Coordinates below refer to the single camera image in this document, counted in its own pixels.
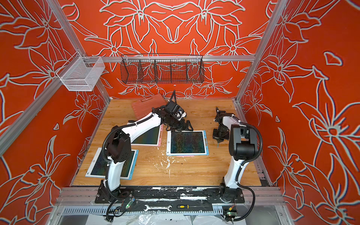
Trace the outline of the blue framed tablet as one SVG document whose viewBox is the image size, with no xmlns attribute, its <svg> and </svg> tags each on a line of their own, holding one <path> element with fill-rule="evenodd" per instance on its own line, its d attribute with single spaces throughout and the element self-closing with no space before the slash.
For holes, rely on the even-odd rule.
<svg viewBox="0 0 360 225">
<path fill-rule="evenodd" d="M 209 155 L 206 131 L 168 131 L 166 154 L 168 156 Z"/>
<path fill-rule="evenodd" d="M 130 159 L 126 160 L 121 172 L 121 180 L 131 180 L 133 177 L 139 150 L 131 150 Z M 85 176 L 90 178 L 105 178 L 107 162 L 103 159 L 101 148 L 98 148 Z"/>
</svg>

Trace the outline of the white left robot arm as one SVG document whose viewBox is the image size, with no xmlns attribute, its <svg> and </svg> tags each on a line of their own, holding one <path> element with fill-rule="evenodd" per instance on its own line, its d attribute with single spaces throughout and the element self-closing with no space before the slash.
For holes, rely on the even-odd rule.
<svg viewBox="0 0 360 225">
<path fill-rule="evenodd" d="M 106 189 L 113 192 L 120 187 L 123 165 L 130 158 L 131 144 L 135 139 L 162 124 L 170 131 L 193 131 L 186 116 L 186 112 L 176 102 L 169 101 L 165 106 L 152 108 L 140 120 L 113 127 L 102 145 L 102 155 L 107 162 Z"/>
</svg>

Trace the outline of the blue framed front tablet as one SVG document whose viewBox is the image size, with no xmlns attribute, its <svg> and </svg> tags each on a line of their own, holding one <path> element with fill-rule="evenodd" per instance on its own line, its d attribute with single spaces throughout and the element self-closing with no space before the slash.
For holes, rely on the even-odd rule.
<svg viewBox="0 0 360 225">
<path fill-rule="evenodd" d="M 139 150 L 131 150 L 130 159 L 126 160 L 121 172 L 121 180 L 131 180 L 133 177 Z M 98 148 L 85 176 L 90 178 L 105 178 L 107 162 L 103 159 L 101 148 Z"/>
</svg>

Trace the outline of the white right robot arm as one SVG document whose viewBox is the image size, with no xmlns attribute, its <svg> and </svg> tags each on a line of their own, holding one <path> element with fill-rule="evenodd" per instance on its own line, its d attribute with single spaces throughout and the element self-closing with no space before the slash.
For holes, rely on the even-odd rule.
<svg viewBox="0 0 360 225">
<path fill-rule="evenodd" d="M 217 143 L 228 140 L 229 154 L 232 157 L 228 172 L 220 184 L 220 195 L 224 196 L 245 188 L 241 185 L 241 178 L 246 166 L 262 153 L 263 138 L 255 126 L 219 108 L 216 108 L 214 121 L 218 123 L 218 128 L 213 130 L 212 137 Z"/>
</svg>

